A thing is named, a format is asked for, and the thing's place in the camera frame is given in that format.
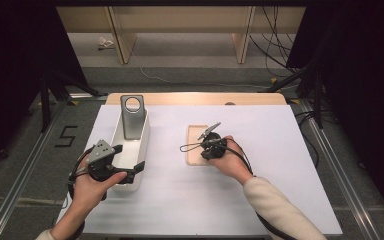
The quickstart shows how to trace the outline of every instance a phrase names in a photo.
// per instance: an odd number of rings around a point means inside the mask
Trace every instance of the white table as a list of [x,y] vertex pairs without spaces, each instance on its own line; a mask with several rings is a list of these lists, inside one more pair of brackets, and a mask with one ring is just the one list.
[[[86,219],[86,234],[222,237],[267,235],[240,184],[211,166],[189,166],[179,151],[189,125],[216,122],[233,135],[254,174],[269,179],[326,235],[342,234],[294,115],[278,106],[146,106],[151,134],[136,192],[108,191]],[[87,148],[111,141],[121,108],[104,105]]]

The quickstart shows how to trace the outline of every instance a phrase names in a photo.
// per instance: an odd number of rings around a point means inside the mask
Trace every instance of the metal rail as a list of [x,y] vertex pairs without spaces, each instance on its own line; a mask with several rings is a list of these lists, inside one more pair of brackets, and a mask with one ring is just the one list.
[[[310,104],[306,100],[302,101],[301,108],[306,112],[312,111]],[[345,200],[347,201],[364,238],[369,240],[380,239],[378,230],[374,226],[370,214],[364,207],[364,204],[359,198],[357,192],[354,190],[354,187],[352,186],[347,174],[342,168],[342,165],[337,158],[332,146],[330,145],[323,129],[319,129],[313,119],[310,119],[309,122],[317,142],[323,150],[333,175],[335,176],[336,181],[341,188],[342,193],[344,194]]]
[[57,103],[55,108],[55,115],[52,118],[48,128],[40,134],[38,140],[36,141],[36,144],[34,145],[32,151],[30,152],[29,157],[24,163],[24,166],[21,169],[17,179],[12,185],[11,190],[9,191],[9,193],[4,199],[4,202],[0,207],[0,235],[2,234],[2,231],[4,230],[5,225],[7,224],[9,218],[11,217],[11,214],[15,208],[15,205],[17,204],[18,198],[23,192],[27,184],[27,181],[30,178],[30,175],[35,169],[36,163],[39,161],[40,156],[43,152],[43,149],[46,146],[48,137],[52,133],[53,126],[55,125],[55,122],[60,116],[60,113],[64,109],[65,105],[66,105],[66,102]]

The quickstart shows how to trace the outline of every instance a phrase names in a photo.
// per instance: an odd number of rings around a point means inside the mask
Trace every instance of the gray metal part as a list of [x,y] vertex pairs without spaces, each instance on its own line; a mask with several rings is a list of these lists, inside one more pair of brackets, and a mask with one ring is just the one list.
[[[131,111],[127,107],[127,100],[134,98],[139,102],[139,108]],[[123,121],[124,139],[140,140],[143,124],[145,123],[146,110],[142,95],[121,96],[121,116]]]
[[114,149],[104,140],[99,140],[93,147],[92,152],[89,154],[89,158],[86,160],[88,164],[91,164],[99,159],[107,157],[113,154]]

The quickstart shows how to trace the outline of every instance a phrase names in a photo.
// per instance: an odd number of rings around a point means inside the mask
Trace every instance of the beige sleeve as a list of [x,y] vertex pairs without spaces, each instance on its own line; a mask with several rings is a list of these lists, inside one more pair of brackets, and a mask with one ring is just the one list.
[[51,235],[51,229],[43,231],[36,240],[55,240],[55,238]]
[[[314,224],[264,178],[251,178],[244,194],[255,211],[276,229],[295,239],[326,239]],[[273,239],[281,239],[270,233]]]

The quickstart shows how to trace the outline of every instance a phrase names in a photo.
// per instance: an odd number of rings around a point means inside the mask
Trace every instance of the white container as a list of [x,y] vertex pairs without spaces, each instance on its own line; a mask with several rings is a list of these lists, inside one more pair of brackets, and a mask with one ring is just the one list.
[[[145,111],[145,122],[142,128],[142,134],[140,139],[138,140],[126,140],[124,135],[124,124],[123,117],[120,114],[118,119],[117,127],[114,132],[114,136],[111,142],[111,146],[115,145],[123,145],[123,151],[114,156],[113,166],[116,168],[128,168],[133,169],[135,165],[145,161],[146,149],[148,146],[148,139],[150,134],[150,126],[149,126],[149,116],[148,111]],[[136,174],[134,182],[132,184],[116,184],[112,188],[116,191],[136,191],[140,186],[140,181],[142,174],[146,171],[146,163],[145,169]]]

